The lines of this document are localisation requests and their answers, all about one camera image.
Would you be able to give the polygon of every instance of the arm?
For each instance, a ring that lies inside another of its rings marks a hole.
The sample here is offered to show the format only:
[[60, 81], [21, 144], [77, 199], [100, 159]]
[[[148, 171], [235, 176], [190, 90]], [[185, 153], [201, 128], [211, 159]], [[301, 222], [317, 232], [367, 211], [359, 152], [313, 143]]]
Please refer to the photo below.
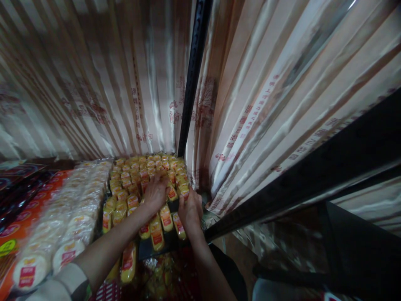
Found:
[[145, 202], [137, 210], [91, 244], [73, 261], [87, 276], [92, 292], [96, 292], [102, 285], [107, 274], [138, 230], [165, 204], [168, 179], [160, 179], [161, 175], [158, 173], [150, 180], [145, 194]]
[[236, 300], [201, 228], [202, 198], [190, 188], [188, 200], [180, 195], [178, 215], [191, 242], [203, 300]]

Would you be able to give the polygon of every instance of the hand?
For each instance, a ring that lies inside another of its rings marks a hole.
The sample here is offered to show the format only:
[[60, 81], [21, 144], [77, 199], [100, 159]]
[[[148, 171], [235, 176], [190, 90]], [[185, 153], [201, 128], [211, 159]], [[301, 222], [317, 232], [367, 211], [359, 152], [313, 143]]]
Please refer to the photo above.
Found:
[[189, 240], [193, 242], [193, 240], [204, 237], [200, 222], [203, 216], [202, 197], [192, 187], [189, 188], [187, 201], [184, 201], [184, 197], [180, 195], [178, 216]]
[[167, 187], [169, 178], [165, 177], [165, 173], [159, 171], [154, 177], [150, 179], [150, 182], [146, 188], [145, 201], [151, 216], [155, 215], [160, 208], [166, 203], [166, 193], [170, 191]]

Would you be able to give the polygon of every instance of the sleeve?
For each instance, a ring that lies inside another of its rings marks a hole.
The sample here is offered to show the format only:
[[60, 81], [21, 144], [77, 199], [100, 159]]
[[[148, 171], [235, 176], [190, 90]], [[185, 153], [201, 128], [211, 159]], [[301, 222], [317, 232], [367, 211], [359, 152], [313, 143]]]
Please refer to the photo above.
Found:
[[44, 283], [27, 301], [86, 301], [91, 295], [89, 280], [82, 269], [75, 263], [69, 263], [59, 274]]

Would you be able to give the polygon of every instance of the person's left hand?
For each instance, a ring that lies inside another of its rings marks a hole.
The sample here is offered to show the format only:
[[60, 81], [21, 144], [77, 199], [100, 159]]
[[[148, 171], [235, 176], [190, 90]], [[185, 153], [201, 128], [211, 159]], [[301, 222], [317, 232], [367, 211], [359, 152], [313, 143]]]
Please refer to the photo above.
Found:
[[170, 190], [170, 188], [167, 187], [169, 180], [170, 179], [165, 176], [165, 172], [163, 171], [157, 172], [155, 176], [150, 179], [146, 188], [144, 205], [148, 207], [152, 216], [166, 203], [166, 193]]

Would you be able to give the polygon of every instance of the black metal frame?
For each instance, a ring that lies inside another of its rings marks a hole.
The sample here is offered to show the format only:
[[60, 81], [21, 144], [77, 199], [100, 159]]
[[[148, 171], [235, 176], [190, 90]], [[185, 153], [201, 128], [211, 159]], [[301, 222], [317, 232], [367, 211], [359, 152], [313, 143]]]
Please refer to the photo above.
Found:
[[[401, 162], [400, 98], [401, 89], [224, 216], [205, 231], [207, 241], [272, 217], [374, 170], [397, 165]], [[397, 168], [382, 176], [389, 179], [399, 172]], [[348, 191], [378, 179], [366, 180]]]
[[178, 157], [184, 156], [185, 147], [187, 145], [193, 103], [195, 101], [196, 88], [198, 86], [199, 72], [201, 70], [203, 50], [205, 48], [205, 41], [208, 34], [209, 18], [212, 6], [213, 0], [198, 0], [196, 2], [187, 83], [185, 85], [183, 120], [181, 123], [180, 141], [178, 143]]

